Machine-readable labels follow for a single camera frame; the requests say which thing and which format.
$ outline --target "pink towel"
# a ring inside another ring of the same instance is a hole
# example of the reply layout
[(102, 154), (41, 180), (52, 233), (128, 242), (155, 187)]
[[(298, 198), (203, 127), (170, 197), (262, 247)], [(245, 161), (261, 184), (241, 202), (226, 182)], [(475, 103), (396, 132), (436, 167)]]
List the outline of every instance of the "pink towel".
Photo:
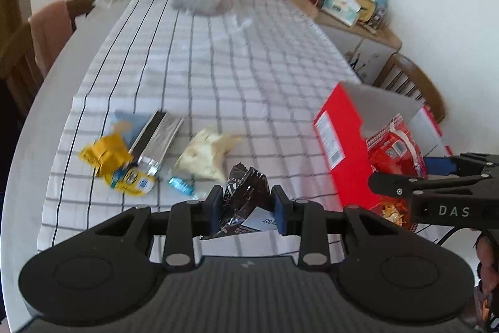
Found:
[(45, 78), (73, 34), (66, 2), (57, 1), (28, 19), (36, 56), (36, 65)]

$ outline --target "silver bolt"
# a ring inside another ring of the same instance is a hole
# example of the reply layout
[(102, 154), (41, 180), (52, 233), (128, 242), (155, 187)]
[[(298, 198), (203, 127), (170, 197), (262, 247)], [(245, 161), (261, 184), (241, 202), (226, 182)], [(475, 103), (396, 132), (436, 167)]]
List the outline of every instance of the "silver bolt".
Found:
[(303, 256), (303, 262), (309, 266), (321, 266), (326, 264), (327, 257), (320, 252), (309, 252)]
[(191, 261), (191, 258), (187, 254), (177, 252), (175, 254), (170, 254), (166, 257), (166, 263), (172, 267), (186, 266)]

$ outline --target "grid pattern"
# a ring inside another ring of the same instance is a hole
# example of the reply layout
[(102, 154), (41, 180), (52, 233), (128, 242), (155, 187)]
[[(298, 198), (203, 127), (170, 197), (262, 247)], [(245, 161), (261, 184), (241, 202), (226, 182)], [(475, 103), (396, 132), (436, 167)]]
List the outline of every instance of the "grid pattern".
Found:
[[(339, 81), (358, 82), (321, 29), (283, 0), (233, 0), (219, 16), (176, 11), (170, 0), (132, 0), (91, 63), (73, 98), (48, 180), (38, 249), (45, 250), (126, 210), (168, 210), (185, 200), (167, 183), (168, 169), (193, 136), (216, 123), (243, 141), (225, 172), (243, 162), (283, 186), (290, 198), (337, 202), (312, 119)], [(115, 110), (185, 117), (165, 158), (162, 180), (140, 198), (111, 190), (77, 154), (104, 135)], [(213, 182), (194, 179), (196, 192)], [(331, 258), (342, 259), (338, 236)], [(151, 259), (159, 261), (164, 237)], [(299, 238), (277, 232), (195, 240), (201, 255), (292, 253)]]

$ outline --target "red snack bag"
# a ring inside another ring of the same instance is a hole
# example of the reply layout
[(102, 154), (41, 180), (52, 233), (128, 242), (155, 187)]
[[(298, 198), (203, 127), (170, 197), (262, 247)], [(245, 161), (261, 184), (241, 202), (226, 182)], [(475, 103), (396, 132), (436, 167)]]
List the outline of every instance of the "red snack bag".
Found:
[[(369, 161), (376, 171), (426, 178), (427, 171), (421, 151), (400, 114), (367, 140), (367, 151)], [(411, 223), (405, 200), (381, 197), (381, 211), (384, 218), (396, 225), (416, 230), (417, 224)]]
[(367, 151), (378, 171), (426, 178), (421, 151), (400, 114), (367, 140)]

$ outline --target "wooden chair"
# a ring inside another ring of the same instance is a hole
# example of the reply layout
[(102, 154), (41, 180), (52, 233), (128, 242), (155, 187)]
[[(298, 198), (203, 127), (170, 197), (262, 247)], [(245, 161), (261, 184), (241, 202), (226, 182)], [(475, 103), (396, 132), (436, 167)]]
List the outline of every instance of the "wooden chair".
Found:
[(401, 54), (391, 55), (373, 86), (416, 100), (423, 99), (437, 123), (445, 118), (443, 100), (435, 85), (416, 64)]
[[(87, 16), (94, 0), (68, 0), (66, 2), (73, 33), (76, 18)], [(5, 80), (22, 120), (28, 115), (38, 93), (43, 76), (35, 63), (33, 39), (29, 23), (23, 23), (0, 52), (0, 80)]]

